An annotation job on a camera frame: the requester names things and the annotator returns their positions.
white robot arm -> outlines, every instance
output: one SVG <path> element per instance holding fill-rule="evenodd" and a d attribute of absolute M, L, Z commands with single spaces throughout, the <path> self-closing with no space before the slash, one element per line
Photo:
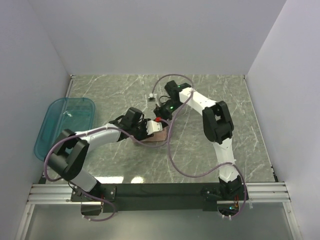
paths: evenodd
<path fill-rule="evenodd" d="M 193 91 L 193 97 L 187 102 L 187 105 L 196 110 L 201 116 L 205 108 L 212 108 L 216 105 L 216 101 L 211 100 L 199 92 L 195 91 L 191 87 L 187 87 L 179 92 L 179 99 L 181 103 L 184 103 L 191 95 Z M 218 164 L 222 163 L 235 163 L 234 152 L 232 149 L 232 138 L 227 137 L 222 143 L 214 142 L 213 147 L 217 156 Z M 238 172 L 232 165 L 222 166 L 219 169 L 219 178 L 224 182 L 234 181 L 238 177 Z"/>

black bracket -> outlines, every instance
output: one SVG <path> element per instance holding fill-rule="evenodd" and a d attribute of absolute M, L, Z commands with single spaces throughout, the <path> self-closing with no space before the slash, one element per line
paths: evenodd
<path fill-rule="evenodd" d="M 75 135 L 73 131 L 65 129 L 60 133 L 54 144 L 73 135 Z M 80 173 L 88 148 L 88 142 L 79 137 L 66 141 L 54 150 L 49 158 L 48 165 L 64 180 L 70 181 Z"/>
<path fill-rule="evenodd" d="M 100 199 L 101 198 L 105 199 L 109 202 L 114 202 L 116 199 L 116 191 L 117 191 L 117 188 L 115 185 L 102 184 L 99 187 L 99 191 L 97 191 L 96 193 L 89 192 L 89 194 L 92 196 L 95 196 L 97 198 L 100 198 Z M 79 188 L 76 188 L 72 191 L 70 201 L 71 202 L 97 202 L 97 200 L 94 200 L 94 199 L 91 199 L 91 198 L 85 196 Z"/>
<path fill-rule="evenodd" d="M 141 141 L 147 139 L 148 137 L 151 137 L 151 135 L 148 135 L 147 133 L 148 120 L 150 119 L 144 118 L 143 113 L 139 109 L 130 107 L 125 115 L 119 116 L 109 123 L 114 124 L 119 129 L 126 131 L 130 135 L 134 136 L 135 139 Z M 118 142 L 127 138 L 128 136 L 121 132 Z"/>
<path fill-rule="evenodd" d="M 109 202 L 114 202 L 116 199 L 116 191 L 117 187 L 115 185 L 108 184 L 100 185 L 98 189 L 93 189 L 89 194 Z M 97 200 L 85 196 L 79 188 L 73 189 L 70 201 L 81 203 L 97 202 Z M 84 216 L 98 216 L 101 213 L 103 206 L 103 203 L 101 203 L 101 205 L 82 204 L 81 214 Z"/>
<path fill-rule="evenodd" d="M 220 178 L 219 181 L 218 185 L 208 185 L 201 190 L 201 195 L 204 197 L 203 211 L 216 212 L 218 209 L 217 201 L 233 201 L 235 196 L 238 196 L 241 200 L 245 198 L 245 189 L 240 176 L 228 183 L 223 182 Z"/>
<path fill-rule="evenodd" d="M 174 80 L 169 81 L 164 86 L 167 94 L 169 95 L 169 100 L 163 103 L 161 106 L 156 106 L 153 110 L 155 116 L 160 117 L 165 120 L 172 119 L 172 113 L 177 110 L 181 105 L 179 93 L 186 88 L 190 88 L 191 86 L 188 83 L 182 83 L 177 85 Z M 162 127 L 166 127 L 167 124 L 162 122 Z"/>
<path fill-rule="evenodd" d="M 216 102 L 212 107 L 203 109 L 202 121 L 204 134 L 210 142 L 222 144 L 223 140 L 232 137 L 235 127 L 224 101 Z"/>

white enclosure wall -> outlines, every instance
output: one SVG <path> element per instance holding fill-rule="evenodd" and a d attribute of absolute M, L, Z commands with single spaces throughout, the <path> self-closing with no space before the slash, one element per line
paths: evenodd
<path fill-rule="evenodd" d="M 247 74 L 285 0 L 29 0 L 71 74 Z"/>
<path fill-rule="evenodd" d="M 33 147 L 68 76 L 27 0 L 0 1 L 0 239 L 12 240 L 42 163 Z"/>
<path fill-rule="evenodd" d="M 276 174 L 304 239 L 319 239 L 320 1 L 287 0 L 247 76 Z"/>

white object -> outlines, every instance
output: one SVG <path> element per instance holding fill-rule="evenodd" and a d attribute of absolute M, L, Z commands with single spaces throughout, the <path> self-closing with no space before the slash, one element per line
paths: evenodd
<path fill-rule="evenodd" d="M 226 162 L 235 163 L 234 152 L 232 150 L 232 139 L 227 138 L 222 141 L 222 144 L 217 142 L 213 143 L 215 149 L 215 154 L 218 159 L 218 164 L 223 164 Z M 238 177 L 238 171 L 232 165 L 225 165 L 219 168 L 219 178 L 226 183 L 233 181 Z"/>
<path fill-rule="evenodd" d="M 206 107 L 212 107 L 216 104 L 216 101 L 211 100 L 196 90 L 194 90 L 191 87 L 187 87 L 183 89 L 181 92 L 179 92 L 179 99 L 181 103 L 184 103 L 187 101 L 187 99 L 190 97 L 191 92 L 193 91 L 192 98 L 187 102 L 187 105 L 196 110 L 201 116 L 202 116 L 202 110 Z"/>
<path fill-rule="evenodd" d="M 160 122 L 150 120 L 146 123 L 146 132 L 148 133 L 148 135 L 156 132 L 161 132 L 162 130 L 162 124 Z"/>
<path fill-rule="evenodd" d="M 158 105 L 159 107 L 161 106 L 160 97 L 159 97 L 158 94 L 156 94 L 156 93 L 150 93 L 150 94 L 149 94 L 149 98 L 155 99 L 155 104 Z"/>
<path fill-rule="evenodd" d="M 101 129 L 101 128 L 107 129 L 110 127 L 118 128 L 117 126 L 108 123 L 104 126 L 98 127 L 98 129 Z M 87 132 L 89 132 L 89 131 L 77 131 L 75 134 L 79 135 L 79 134 L 83 134 L 83 133 L 87 133 Z M 89 144 L 88 152 L 90 152 L 91 150 L 98 148 L 102 145 L 117 142 L 120 137 L 120 134 L 121 134 L 121 132 L 118 130 L 108 129 L 108 130 L 99 131 L 97 133 L 81 137 L 81 139 L 86 140 L 88 142 L 88 144 Z"/>

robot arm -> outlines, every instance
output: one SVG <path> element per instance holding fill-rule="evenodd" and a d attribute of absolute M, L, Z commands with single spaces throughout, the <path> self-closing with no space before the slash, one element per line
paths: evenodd
<path fill-rule="evenodd" d="M 170 81 L 165 85 L 170 99 L 158 104 L 154 113 L 163 119 L 172 119 L 172 113 L 179 108 L 193 92 L 187 105 L 196 110 L 203 121 L 203 131 L 207 139 L 213 142 L 213 147 L 219 164 L 235 163 L 232 149 L 232 131 L 234 125 L 227 104 L 224 101 L 216 102 L 191 88 L 187 83 L 177 85 Z M 219 180 L 224 183 L 238 181 L 239 174 L 232 165 L 225 165 L 219 169 Z"/>

